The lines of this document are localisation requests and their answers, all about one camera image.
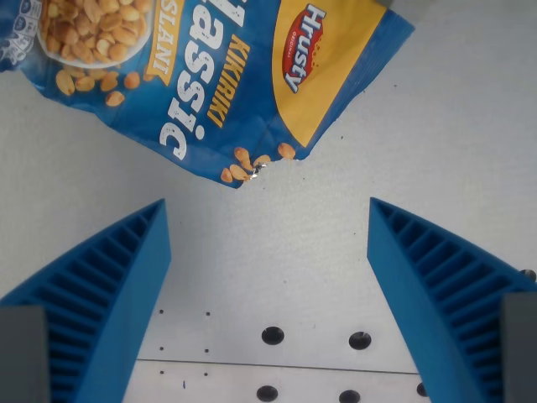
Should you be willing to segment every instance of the mounting hole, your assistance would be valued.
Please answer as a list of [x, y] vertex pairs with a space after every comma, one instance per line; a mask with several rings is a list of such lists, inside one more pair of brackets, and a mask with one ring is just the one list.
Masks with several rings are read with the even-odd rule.
[[339, 395], [339, 403], [358, 403], [360, 394], [355, 390], [345, 390]]
[[349, 345], [355, 350], [365, 350], [371, 344], [369, 333], [357, 332], [349, 337]]
[[418, 392], [418, 395], [422, 397], [428, 397], [427, 390], [425, 390], [425, 387], [423, 386], [423, 382], [421, 382], [418, 387], [416, 388], [416, 392]]
[[523, 275], [525, 275], [526, 277], [528, 277], [532, 281], [537, 280], [537, 274], [533, 270], [528, 270], [528, 269], [520, 270], [520, 273], [522, 273]]
[[261, 401], [275, 401], [278, 399], [278, 390], [273, 386], [262, 386], [258, 389], [258, 399]]
[[269, 346], [276, 346], [284, 341], [285, 333], [279, 327], [267, 327], [263, 330], [263, 333], [261, 333], [261, 338]]

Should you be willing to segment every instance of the hole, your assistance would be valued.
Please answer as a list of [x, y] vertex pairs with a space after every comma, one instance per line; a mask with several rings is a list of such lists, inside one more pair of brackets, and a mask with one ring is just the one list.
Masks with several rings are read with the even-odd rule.
[[278, 390], [273, 386], [262, 386], [258, 389], [258, 399], [261, 401], [275, 401], [278, 399]]
[[355, 390], [345, 390], [339, 395], [339, 403], [358, 403], [360, 394]]
[[520, 270], [520, 273], [522, 273], [532, 281], [537, 280], [537, 274], [533, 270]]
[[354, 333], [349, 338], [349, 344], [355, 350], [365, 350], [371, 344], [371, 336], [365, 332]]
[[418, 392], [418, 395], [422, 397], [429, 397], [429, 395], [427, 395], [427, 390], [425, 390], [425, 387], [423, 386], [423, 382], [418, 385], [416, 392]]
[[269, 346], [276, 346], [284, 341], [285, 333], [279, 327], [267, 327], [261, 333], [261, 338]]

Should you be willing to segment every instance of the peanut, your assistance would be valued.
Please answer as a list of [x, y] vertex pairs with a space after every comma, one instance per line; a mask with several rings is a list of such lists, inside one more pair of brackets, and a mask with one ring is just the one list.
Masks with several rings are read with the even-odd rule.
[[81, 92], [88, 92], [95, 86], [95, 80], [91, 77], [84, 76], [76, 80], [75, 88]]
[[140, 75], [136, 71], [131, 71], [125, 76], [123, 84], [129, 90], [137, 88], [140, 85]]
[[125, 101], [125, 96], [119, 91], [110, 92], [107, 95], [107, 105], [109, 107], [117, 107], [121, 105], [123, 101]]
[[102, 10], [95, 0], [84, 0], [84, 11], [90, 21], [94, 24], [99, 24], [102, 17]]
[[119, 13], [125, 21], [136, 21], [140, 18], [140, 12], [133, 6], [121, 6]]
[[239, 161], [249, 161], [250, 160], [250, 154], [248, 153], [247, 149], [244, 149], [243, 147], [236, 147], [235, 148], [235, 158]]
[[136, 44], [136, 35], [128, 29], [121, 27], [115, 28], [112, 31], [112, 36], [117, 42], [120, 42], [122, 44], [128, 44], [130, 46]]
[[220, 175], [220, 179], [222, 179], [222, 182], [232, 183], [233, 176], [232, 176], [231, 171], [228, 168], [224, 168], [224, 170], [222, 171], [222, 174]]
[[148, 13], [151, 11], [153, 4], [151, 3], [151, 0], [134, 0], [134, 7], [140, 13]]
[[52, 28], [54, 37], [64, 44], [75, 44], [78, 42], [78, 33], [69, 23], [57, 23]]
[[90, 65], [95, 61], [93, 53], [83, 42], [76, 42], [71, 48], [75, 56], [82, 60], [84, 63]]
[[293, 147], [291, 147], [287, 143], [282, 143], [278, 146], [278, 153], [287, 160], [292, 160], [296, 155], [296, 152]]
[[117, 86], [117, 76], [119, 76], [117, 71], [109, 71], [101, 79], [101, 91], [108, 92], [113, 90]]
[[75, 78], [81, 78], [86, 75], [84, 69], [81, 69], [80, 67], [73, 67], [72, 65], [64, 65], [64, 70]]
[[123, 19], [119, 13], [107, 14], [99, 23], [99, 28], [103, 31], [112, 31], [113, 29], [120, 27], [122, 21]]
[[99, 0], [99, 6], [105, 14], [115, 13], [119, 10], [119, 3], [117, 0]]
[[97, 49], [93, 49], [91, 50], [91, 52], [93, 53], [93, 56], [99, 60], [101, 63], [112, 63], [112, 61], [110, 59], [108, 59], [107, 56], [103, 55], [100, 51], [98, 51]]
[[54, 36], [49, 36], [47, 38], [47, 50], [50, 53], [60, 52], [61, 43]]
[[95, 81], [101, 80], [107, 73], [108, 71], [104, 69], [91, 69], [88, 71], [90, 77]]
[[67, 96], [72, 95], [75, 92], [75, 83], [70, 74], [65, 70], [58, 71], [56, 74], [56, 85]]
[[254, 167], [258, 167], [260, 165], [264, 165], [270, 162], [270, 157], [268, 155], [261, 155], [260, 157], [257, 157], [257, 159], [253, 162]]
[[249, 175], [246, 171], [238, 165], [233, 164], [229, 167], [229, 171], [231, 172], [232, 177], [239, 181], [247, 181], [249, 179]]
[[85, 14], [78, 14], [75, 18], [76, 31], [80, 36], [86, 36], [90, 32], [90, 19]]
[[127, 57], [127, 46], [124, 44], [113, 44], [108, 51], [108, 56], [114, 61], [121, 61]]
[[106, 39], [99, 39], [96, 43], [97, 50], [101, 55], [108, 56], [108, 51], [110, 50], [110, 42]]

